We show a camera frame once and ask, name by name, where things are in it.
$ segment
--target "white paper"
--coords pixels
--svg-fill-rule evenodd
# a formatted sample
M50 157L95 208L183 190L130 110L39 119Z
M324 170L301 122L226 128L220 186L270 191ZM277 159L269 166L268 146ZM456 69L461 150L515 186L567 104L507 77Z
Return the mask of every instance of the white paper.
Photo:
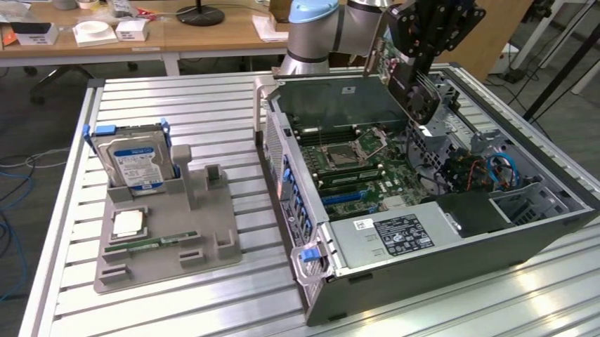
M266 16L253 15L253 24L265 42L288 41L288 32L277 32Z

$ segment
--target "desk lamp base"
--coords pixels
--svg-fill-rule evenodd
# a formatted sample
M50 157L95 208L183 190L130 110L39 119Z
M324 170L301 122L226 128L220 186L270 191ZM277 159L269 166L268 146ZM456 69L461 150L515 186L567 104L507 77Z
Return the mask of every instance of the desk lamp base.
M224 22L225 13L212 6L202 6L202 13L197 6L183 7L178 11L178 19L186 25L213 26Z

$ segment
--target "black stand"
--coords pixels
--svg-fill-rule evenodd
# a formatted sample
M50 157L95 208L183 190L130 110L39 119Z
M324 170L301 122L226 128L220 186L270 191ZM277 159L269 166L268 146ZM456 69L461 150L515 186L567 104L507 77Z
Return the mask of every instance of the black stand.
M540 110L540 107L543 107L544 102L550 99L552 93L556 91L558 87L562 85L564 79L570 75L570 73L574 71L575 67L580 63L583 57L588 53L590 49L594 48L596 45L596 42L600 39L600 23L594 29L594 32L591 33L588 39L586 42L583 42L583 45L580 49L578 49L578 52L574 54L574 57L568 60L567 64L564 65L563 69L558 73L555 79L550 83L548 87L546 88L543 94L538 97L538 100L534 102L532 107L527 110L523 118L530 121L534 118L534 115L536 114L538 110Z
M195 6L183 7L178 11L178 19L186 25L213 26L224 22L225 13L216 7L203 6L197 0Z

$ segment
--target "wooden panel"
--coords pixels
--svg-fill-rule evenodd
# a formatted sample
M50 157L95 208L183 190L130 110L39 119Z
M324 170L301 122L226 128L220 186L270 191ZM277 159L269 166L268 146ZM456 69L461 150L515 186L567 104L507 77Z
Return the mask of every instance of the wooden panel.
M477 0L488 14L459 47L451 53L441 54L439 61L457 62L483 81L531 3L532 0Z

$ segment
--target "blue drive bracket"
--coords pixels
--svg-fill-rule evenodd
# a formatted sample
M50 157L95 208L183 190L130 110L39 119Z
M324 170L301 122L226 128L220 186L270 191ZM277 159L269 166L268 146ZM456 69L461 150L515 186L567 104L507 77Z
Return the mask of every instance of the blue drive bracket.
M98 154L97 149L95 149L94 144L93 144L93 138L90 137L90 130L91 130L90 125L85 124L83 125L83 140L86 141L86 143L93 148L94 154Z
M171 142L171 125L167 122L167 119L163 117L161 118L161 127L162 132L165 132L165 141L167 142L167 148L171 148L173 142ZM175 178L181 177L181 168L177 164L173 164L173 169L175 172Z
M314 248L305 249L300 253L300 257L302 258L302 262L305 262L305 263L317 261L321 258L320 248L314 247Z

